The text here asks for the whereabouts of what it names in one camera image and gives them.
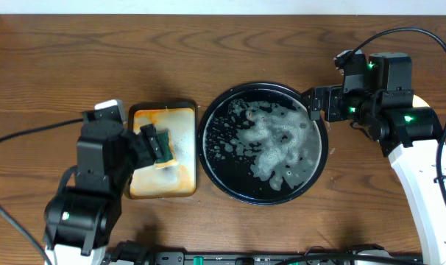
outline white backdrop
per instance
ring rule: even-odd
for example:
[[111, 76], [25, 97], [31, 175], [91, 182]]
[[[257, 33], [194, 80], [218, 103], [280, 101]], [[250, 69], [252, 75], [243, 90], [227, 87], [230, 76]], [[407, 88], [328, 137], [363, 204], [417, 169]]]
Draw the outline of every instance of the white backdrop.
[[0, 14], [446, 15], [446, 0], [0, 0]]

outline sponge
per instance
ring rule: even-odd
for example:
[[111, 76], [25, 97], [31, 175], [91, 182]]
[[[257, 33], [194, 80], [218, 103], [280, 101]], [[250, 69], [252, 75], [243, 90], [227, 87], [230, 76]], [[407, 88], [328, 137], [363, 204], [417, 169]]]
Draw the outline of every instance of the sponge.
[[177, 165], [176, 155], [171, 142], [171, 133], [169, 131], [161, 132], [156, 135], [157, 143], [161, 147], [163, 157], [158, 158], [155, 162], [157, 169], [163, 169], [168, 166]]

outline round tray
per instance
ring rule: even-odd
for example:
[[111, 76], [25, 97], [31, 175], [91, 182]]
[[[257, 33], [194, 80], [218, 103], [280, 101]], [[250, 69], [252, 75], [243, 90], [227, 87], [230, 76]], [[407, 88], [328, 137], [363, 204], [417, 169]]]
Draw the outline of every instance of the round tray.
[[236, 86], [215, 99], [197, 134], [205, 173], [223, 192], [257, 205], [292, 200], [318, 179], [328, 156], [322, 120], [284, 85]]

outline wood grain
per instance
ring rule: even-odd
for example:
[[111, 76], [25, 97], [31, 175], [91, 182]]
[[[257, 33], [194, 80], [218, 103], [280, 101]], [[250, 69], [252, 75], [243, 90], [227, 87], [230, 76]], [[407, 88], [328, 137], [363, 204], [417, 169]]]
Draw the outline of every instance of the wood grain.
[[[446, 17], [3, 15], [0, 17], [0, 136], [79, 116], [107, 99], [193, 99], [199, 117], [243, 82], [281, 82], [304, 91], [341, 82], [333, 57], [392, 27], [424, 27], [446, 41]], [[414, 33], [364, 49], [407, 52], [414, 88], [446, 115], [446, 57]], [[333, 154], [298, 199], [260, 207], [229, 198], [199, 167], [186, 198], [123, 199], [110, 246], [127, 239], [211, 252], [303, 252], [377, 243], [420, 252], [405, 194], [377, 143], [345, 123], [328, 127]], [[79, 125], [0, 145], [0, 203], [41, 239], [43, 210], [59, 176], [76, 163]], [[40, 264], [0, 218], [0, 264]]]

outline green light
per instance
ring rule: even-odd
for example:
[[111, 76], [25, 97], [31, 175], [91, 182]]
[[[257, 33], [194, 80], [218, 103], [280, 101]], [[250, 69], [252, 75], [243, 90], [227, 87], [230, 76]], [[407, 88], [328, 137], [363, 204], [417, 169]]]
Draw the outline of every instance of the green light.
[[411, 117], [411, 116], [405, 116], [405, 121], [406, 121], [406, 122], [410, 122], [410, 121], [412, 121], [412, 120], [414, 120], [413, 117]]

